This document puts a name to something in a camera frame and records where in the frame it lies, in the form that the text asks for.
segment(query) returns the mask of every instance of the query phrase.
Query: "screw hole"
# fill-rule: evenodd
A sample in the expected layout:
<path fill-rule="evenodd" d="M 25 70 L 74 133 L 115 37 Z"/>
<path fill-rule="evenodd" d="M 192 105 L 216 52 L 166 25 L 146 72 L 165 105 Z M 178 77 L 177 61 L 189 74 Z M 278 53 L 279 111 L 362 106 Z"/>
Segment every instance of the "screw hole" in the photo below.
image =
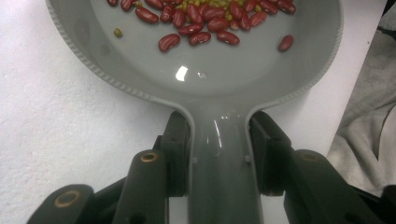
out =
<path fill-rule="evenodd" d="M 302 157 L 303 157 L 303 159 L 306 160 L 306 161 L 317 161 L 317 160 L 318 160 L 318 157 L 317 157 L 317 156 L 315 156 L 315 155 L 313 155 L 313 154 L 310 154 L 310 153 L 304 153 L 304 154 L 302 155 Z"/>
<path fill-rule="evenodd" d="M 158 159 L 158 155 L 152 152 L 149 152 L 145 155 L 143 155 L 140 160 L 143 162 L 151 162 L 151 161 L 156 161 Z"/>
<path fill-rule="evenodd" d="M 130 224 L 144 224 L 146 223 L 148 219 L 146 216 L 142 213 L 135 213 L 131 216 L 131 219 L 129 219 Z"/>
<path fill-rule="evenodd" d="M 73 204 L 79 198 L 79 192 L 76 190 L 69 190 L 59 195 L 54 202 L 54 205 L 59 208 L 67 207 Z"/>

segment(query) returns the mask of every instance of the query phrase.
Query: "white cloth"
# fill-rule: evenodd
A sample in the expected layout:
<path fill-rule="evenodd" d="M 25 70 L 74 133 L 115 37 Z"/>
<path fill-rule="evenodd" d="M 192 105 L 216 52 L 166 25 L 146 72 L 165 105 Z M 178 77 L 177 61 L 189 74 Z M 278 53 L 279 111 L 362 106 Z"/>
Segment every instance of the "white cloth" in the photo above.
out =
<path fill-rule="evenodd" d="M 395 106 L 396 41 L 378 31 L 328 154 L 349 185 L 376 196 L 396 184 Z"/>

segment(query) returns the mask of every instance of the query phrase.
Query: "red kidney bean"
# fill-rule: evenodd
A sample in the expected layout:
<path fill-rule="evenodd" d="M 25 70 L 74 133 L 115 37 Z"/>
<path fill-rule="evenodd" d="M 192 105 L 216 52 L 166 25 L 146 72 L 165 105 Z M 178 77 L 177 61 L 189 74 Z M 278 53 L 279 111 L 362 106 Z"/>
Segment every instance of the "red kidney bean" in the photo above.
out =
<path fill-rule="evenodd" d="M 259 2 L 259 6 L 262 8 L 262 10 L 268 12 L 270 15 L 274 15 L 277 13 L 277 7 L 273 3 L 267 1 L 267 0 L 261 0 Z"/>
<path fill-rule="evenodd" d="M 158 48 L 162 52 L 168 51 L 173 46 L 176 46 L 180 42 L 180 36 L 177 34 L 166 35 L 158 42 Z"/>
<path fill-rule="evenodd" d="M 241 8 L 241 6 L 239 6 L 239 3 L 235 2 L 235 1 L 231 1 L 230 2 L 230 13 L 233 16 L 233 18 L 235 20 L 242 20 L 242 14 L 244 12 L 244 10 Z"/>
<path fill-rule="evenodd" d="M 203 15 L 204 21 L 210 21 L 215 17 L 225 17 L 225 9 L 222 7 L 209 7 L 207 10 L 205 10 Z"/>
<path fill-rule="evenodd" d="M 259 11 L 254 13 L 251 17 L 250 17 L 250 23 L 251 26 L 257 26 L 260 23 L 262 23 L 263 21 L 265 21 L 265 18 L 267 18 L 267 13 L 264 11 Z"/>
<path fill-rule="evenodd" d="M 290 1 L 279 0 L 276 5 L 279 10 L 282 10 L 286 14 L 292 15 L 296 12 L 296 6 Z"/>
<path fill-rule="evenodd" d="M 251 21 L 246 12 L 242 15 L 242 19 L 239 22 L 239 27 L 244 31 L 248 31 L 251 29 Z"/>
<path fill-rule="evenodd" d="M 280 52 L 284 52 L 284 51 L 288 50 L 292 44 L 293 44 L 293 36 L 285 35 L 283 37 L 282 41 L 280 41 L 280 44 L 277 46 L 277 49 Z"/>
<path fill-rule="evenodd" d="M 279 2 L 279 0 L 268 0 L 268 2 L 272 3 L 272 4 L 277 4 L 277 2 Z"/>
<path fill-rule="evenodd" d="M 180 35 L 193 35 L 204 29 L 204 25 L 202 23 L 193 23 L 190 25 L 186 25 L 178 29 L 178 33 Z"/>
<path fill-rule="evenodd" d="M 211 34 L 209 32 L 200 32 L 195 35 L 191 35 L 189 38 L 189 44 L 192 46 L 205 43 L 210 40 Z"/>
<path fill-rule="evenodd" d="M 247 0 L 244 4 L 244 10 L 246 12 L 251 12 L 257 6 L 256 0 Z"/>
<path fill-rule="evenodd" d="M 164 6 L 163 12 L 161 13 L 161 16 L 160 16 L 160 21 L 171 22 L 173 19 L 174 13 L 175 13 L 175 10 L 172 5 Z"/>
<path fill-rule="evenodd" d="M 232 30 L 239 30 L 239 22 L 236 20 L 230 20 L 230 28 Z"/>
<path fill-rule="evenodd" d="M 228 28 L 228 21 L 224 18 L 213 18 L 207 23 L 207 30 L 217 32 Z"/>
<path fill-rule="evenodd" d="M 204 12 L 209 8 L 209 4 L 208 3 L 203 3 L 198 7 L 198 11 L 199 14 L 201 15 L 201 17 L 204 16 Z"/>
<path fill-rule="evenodd" d="M 145 0 L 145 2 L 151 7 L 163 9 L 163 0 Z"/>
<path fill-rule="evenodd" d="M 136 13 L 136 16 L 147 23 L 153 24 L 156 23 L 159 18 L 157 15 L 152 13 L 150 10 L 146 9 L 145 7 L 137 7 L 136 10 L 134 11 Z"/>
<path fill-rule="evenodd" d="M 180 28 L 184 25 L 185 22 L 186 22 L 186 13 L 181 8 L 176 9 L 174 13 L 174 18 L 172 20 L 174 26 L 176 28 Z"/>
<path fill-rule="evenodd" d="M 237 45 L 240 42 L 238 36 L 228 31 L 218 31 L 217 38 L 219 41 L 227 43 L 229 45 Z"/>
<path fill-rule="evenodd" d="M 136 0 L 121 0 L 121 8 L 123 11 L 128 12 L 131 10 Z"/>
<path fill-rule="evenodd" d="M 183 0 L 163 0 L 163 2 L 169 5 L 180 5 L 183 3 Z"/>
<path fill-rule="evenodd" d="M 199 14 L 198 7 L 195 4 L 187 5 L 187 15 L 193 23 L 203 23 L 201 14 Z"/>
<path fill-rule="evenodd" d="M 107 0 L 107 2 L 111 7 L 115 7 L 119 0 Z"/>

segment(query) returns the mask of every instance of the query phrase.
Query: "kidney bean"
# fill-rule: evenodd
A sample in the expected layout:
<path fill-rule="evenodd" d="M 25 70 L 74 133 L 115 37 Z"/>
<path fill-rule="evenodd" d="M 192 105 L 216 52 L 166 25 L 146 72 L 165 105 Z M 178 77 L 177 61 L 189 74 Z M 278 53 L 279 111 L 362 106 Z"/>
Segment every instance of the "kidney bean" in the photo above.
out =
<path fill-rule="evenodd" d="M 249 31 L 251 29 L 251 21 L 246 12 L 242 15 L 242 20 L 239 22 L 239 27 L 244 31 Z"/>
<path fill-rule="evenodd" d="M 107 0 L 107 2 L 111 7 L 115 7 L 119 0 Z"/>
<path fill-rule="evenodd" d="M 153 24 L 156 23 L 159 18 L 157 15 L 152 13 L 150 10 L 146 9 L 145 7 L 137 7 L 136 10 L 134 11 L 136 13 L 136 16 L 147 23 Z"/>
<path fill-rule="evenodd" d="M 217 32 L 228 28 L 228 21 L 224 18 L 213 18 L 207 23 L 207 30 Z"/>
<path fill-rule="evenodd" d="M 187 15 L 193 23 L 203 23 L 201 14 L 199 14 L 198 7 L 195 4 L 187 5 Z"/>
<path fill-rule="evenodd" d="M 227 43 L 229 45 L 237 45 L 240 42 L 238 36 L 228 31 L 218 31 L 217 38 L 219 41 Z"/>
<path fill-rule="evenodd" d="M 161 12 L 160 21 L 171 22 L 173 19 L 175 11 L 172 5 L 167 5 L 163 7 L 163 12 Z"/>
<path fill-rule="evenodd" d="M 225 17 L 225 9 L 222 7 L 209 7 L 207 10 L 205 10 L 203 15 L 204 21 L 210 21 L 215 17 Z"/>
<path fill-rule="evenodd" d="M 272 4 L 277 4 L 277 2 L 279 2 L 279 0 L 268 0 L 268 2 L 272 3 Z"/>
<path fill-rule="evenodd" d="M 230 13 L 233 16 L 233 18 L 235 20 L 242 20 L 242 14 L 244 12 L 244 10 L 241 8 L 241 6 L 239 6 L 239 3 L 235 2 L 235 1 L 231 1 L 230 2 Z"/>
<path fill-rule="evenodd" d="M 176 46 L 180 42 L 180 36 L 177 34 L 166 35 L 158 42 L 158 48 L 162 52 L 168 51 L 173 46 Z"/>
<path fill-rule="evenodd" d="M 121 8 L 123 11 L 128 12 L 131 10 L 136 0 L 121 0 Z"/>
<path fill-rule="evenodd" d="M 250 17 L 251 26 L 257 26 L 267 18 L 267 13 L 264 11 L 256 12 Z"/>
<path fill-rule="evenodd" d="M 163 9 L 163 0 L 145 0 L 145 2 L 151 7 Z"/>
<path fill-rule="evenodd" d="M 285 12 L 286 14 L 292 15 L 296 12 L 296 6 L 290 1 L 279 0 L 276 5 L 279 10 Z"/>
<path fill-rule="evenodd" d="M 282 41 L 280 41 L 279 45 L 277 46 L 277 49 L 280 52 L 284 52 L 284 51 L 288 50 L 292 44 L 293 44 L 293 36 L 285 35 L 283 37 Z"/>
<path fill-rule="evenodd" d="M 190 36 L 189 44 L 192 46 L 199 45 L 209 41 L 211 37 L 212 35 L 209 32 L 200 32 Z"/>
<path fill-rule="evenodd" d="M 193 23 L 187 26 L 183 26 L 178 29 L 178 33 L 180 35 L 193 35 L 204 29 L 204 25 L 202 23 Z"/>
<path fill-rule="evenodd" d="M 273 3 L 267 1 L 267 0 L 261 0 L 259 1 L 259 6 L 268 14 L 274 15 L 277 13 L 277 7 Z"/>
<path fill-rule="evenodd" d="M 230 20 L 230 28 L 232 30 L 239 30 L 239 22 L 236 20 Z"/>
<path fill-rule="evenodd" d="M 246 12 L 251 12 L 257 6 L 256 0 L 247 0 L 244 4 L 244 10 Z"/>
<path fill-rule="evenodd" d="M 186 13 L 181 8 L 177 8 L 174 13 L 172 23 L 176 28 L 180 28 L 186 22 Z"/>
<path fill-rule="evenodd" d="M 203 3 L 198 7 L 198 12 L 201 15 L 201 17 L 204 16 L 204 12 L 209 8 L 209 4 L 208 3 Z"/>

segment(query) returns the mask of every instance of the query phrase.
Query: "white table surface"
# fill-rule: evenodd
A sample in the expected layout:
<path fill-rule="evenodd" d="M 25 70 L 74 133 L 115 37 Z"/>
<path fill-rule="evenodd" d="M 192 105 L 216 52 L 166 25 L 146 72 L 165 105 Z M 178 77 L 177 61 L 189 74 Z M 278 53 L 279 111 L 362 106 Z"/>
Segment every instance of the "white table surface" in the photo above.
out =
<path fill-rule="evenodd" d="M 341 0 L 344 33 L 324 78 L 266 110 L 293 147 L 326 154 L 386 0 Z M 126 176 L 172 112 L 116 90 L 66 46 L 44 0 L 0 2 L 0 223 L 25 223 L 56 189 L 102 189 Z M 186 200 L 171 200 L 186 223 Z M 281 198 L 263 198 L 265 223 L 287 223 Z"/>

